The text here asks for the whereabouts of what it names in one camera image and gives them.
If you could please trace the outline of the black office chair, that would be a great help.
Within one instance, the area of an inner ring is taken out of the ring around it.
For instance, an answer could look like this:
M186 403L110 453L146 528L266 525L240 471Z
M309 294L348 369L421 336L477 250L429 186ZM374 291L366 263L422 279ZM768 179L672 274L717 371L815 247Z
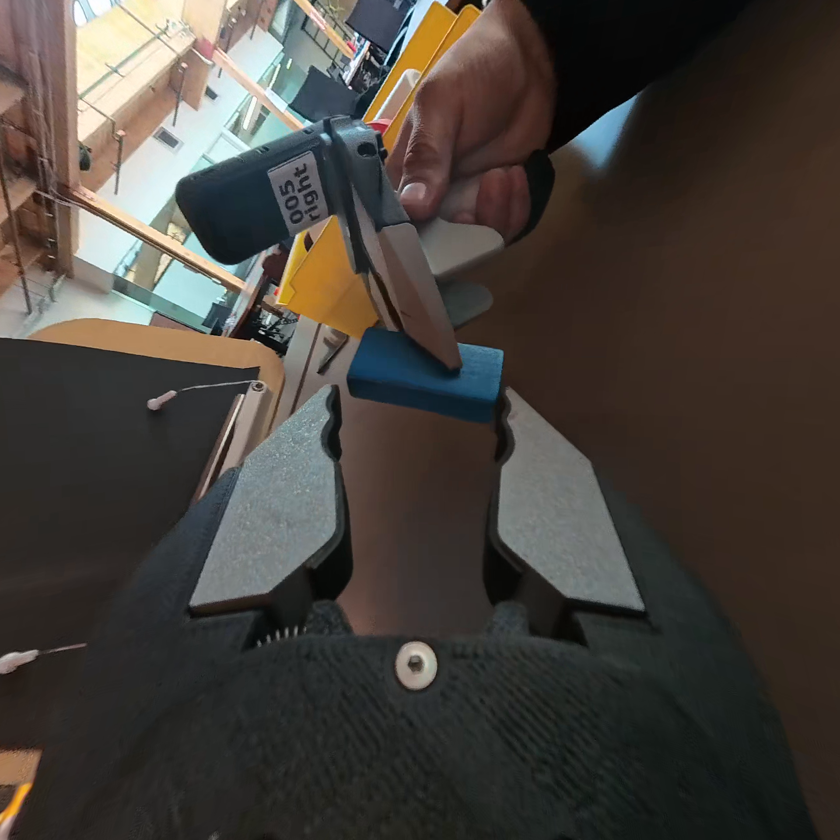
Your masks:
M288 108L301 120L316 123L331 117L351 116L360 95L343 82L311 66Z

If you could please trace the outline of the person's right hand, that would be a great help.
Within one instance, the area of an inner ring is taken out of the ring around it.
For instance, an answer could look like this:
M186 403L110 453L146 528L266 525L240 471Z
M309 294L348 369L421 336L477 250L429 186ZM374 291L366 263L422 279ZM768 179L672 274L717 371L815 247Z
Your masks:
M460 224L495 229L507 244L529 223L524 164L548 148L557 83L526 6L491 2L416 89L387 171L409 217L438 215L450 183L477 177Z

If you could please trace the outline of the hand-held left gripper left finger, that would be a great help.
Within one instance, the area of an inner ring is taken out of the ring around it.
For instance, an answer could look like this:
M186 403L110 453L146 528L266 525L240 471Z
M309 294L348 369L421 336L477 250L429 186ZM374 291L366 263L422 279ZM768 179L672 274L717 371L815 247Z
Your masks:
M195 616L306 617L353 572L340 389L326 385L244 461L190 601Z

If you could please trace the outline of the blue rectangular block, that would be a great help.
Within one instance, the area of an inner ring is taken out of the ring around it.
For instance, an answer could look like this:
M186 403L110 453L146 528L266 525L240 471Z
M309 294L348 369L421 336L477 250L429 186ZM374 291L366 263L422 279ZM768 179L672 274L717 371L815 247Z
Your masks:
M459 343L458 371L449 371L403 332L370 328L346 376L358 400L413 408L474 424L489 424L501 392L504 353Z

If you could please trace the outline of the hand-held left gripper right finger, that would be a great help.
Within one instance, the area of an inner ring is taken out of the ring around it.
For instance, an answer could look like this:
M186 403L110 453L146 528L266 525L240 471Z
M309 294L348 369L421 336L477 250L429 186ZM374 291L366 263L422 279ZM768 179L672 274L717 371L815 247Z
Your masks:
M576 613L644 620L646 607L591 461L510 387L497 415L485 588L536 636Z

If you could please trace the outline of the yellow plastic bin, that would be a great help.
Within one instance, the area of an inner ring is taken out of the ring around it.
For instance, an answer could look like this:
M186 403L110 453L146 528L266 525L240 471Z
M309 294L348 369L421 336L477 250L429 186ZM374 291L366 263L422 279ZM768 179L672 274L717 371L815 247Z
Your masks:
M432 2L415 25L363 121L380 118L383 104L406 69L420 70L420 81L423 80L442 55L475 23L479 14L479 9L473 6L456 14L444 4ZM388 152L393 151L414 96L413 91L383 135ZM362 278L351 270L339 220L331 218L309 250L305 249L303 241L304 236L300 234L291 248L277 293L277 304L302 318L360 339L366 329L376 324L376 316Z

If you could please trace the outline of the black wooden book stand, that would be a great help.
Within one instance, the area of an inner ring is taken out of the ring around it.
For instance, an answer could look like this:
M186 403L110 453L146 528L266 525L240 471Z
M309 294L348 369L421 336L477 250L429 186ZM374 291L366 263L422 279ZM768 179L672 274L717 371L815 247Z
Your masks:
M2 338L1 643L89 643L193 501L235 396L282 366L256 343L83 320Z

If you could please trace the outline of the wooden window post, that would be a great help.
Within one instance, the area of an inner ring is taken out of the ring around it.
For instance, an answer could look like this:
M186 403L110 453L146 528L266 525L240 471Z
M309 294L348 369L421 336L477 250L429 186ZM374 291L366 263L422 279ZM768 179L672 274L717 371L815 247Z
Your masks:
M62 185L61 195L71 205L78 207L88 214L97 217L125 234L128 234L144 244L150 245L173 260L182 264L190 271L207 277L228 291L242 293L245 283L228 270L215 265L210 259L193 253L189 248L178 243L175 239L142 223L134 216L112 205L98 194L81 185Z

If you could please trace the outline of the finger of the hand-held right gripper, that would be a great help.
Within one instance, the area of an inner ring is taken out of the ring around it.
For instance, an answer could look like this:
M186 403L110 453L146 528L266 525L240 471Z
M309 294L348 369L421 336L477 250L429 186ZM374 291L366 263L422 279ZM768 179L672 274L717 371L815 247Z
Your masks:
M380 277L386 298L404 333L447 371L463 365L449 320L419 235L410 223L383 227L377 234Z
M386 268L367 266L360 274L376 316L376 324L392 332L401 332L403 322L396 304L393 284Z

